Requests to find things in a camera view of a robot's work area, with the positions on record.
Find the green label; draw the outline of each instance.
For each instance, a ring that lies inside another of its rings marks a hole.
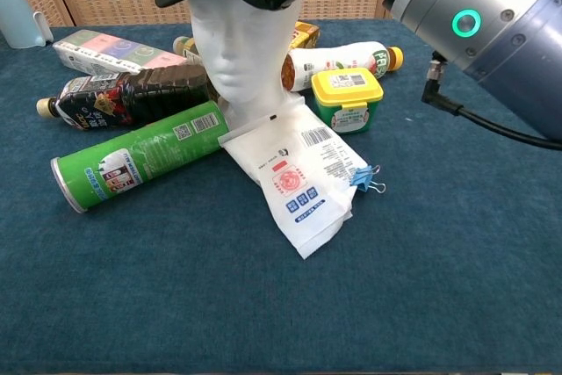
[[[372,57],[375,58],[377,67],[375,70],[375,77],[379,79],[388,70],[388,65],[390,64],[390,55],[385,50],[373,53]]]

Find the green chip can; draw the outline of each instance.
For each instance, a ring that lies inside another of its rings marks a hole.
[[[112,140],[51,160],[54,177],[79,213],[220,149],[228,132],[208,101]]]

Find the mannequin head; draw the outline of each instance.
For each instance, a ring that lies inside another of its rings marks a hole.
[[[283,11],[242,0],[189,0],[197,49],[231,129],[273,113],[290,94],[281,68],[301,1]]]

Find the blue mug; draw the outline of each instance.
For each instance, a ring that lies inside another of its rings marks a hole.
[[[45,46],[54,40],[45,15],[33,12],[27,0],[0,0],[0,32],[12,48]]]

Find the yellow box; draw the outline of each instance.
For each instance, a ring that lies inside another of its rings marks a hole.
[[[319,117],[337,133],[368,130],[384,95],[367,68],[325,70],[312,85]]]
[[[320,28],[317,25],[297,21],[289,48],[315,48],[319,37]]]

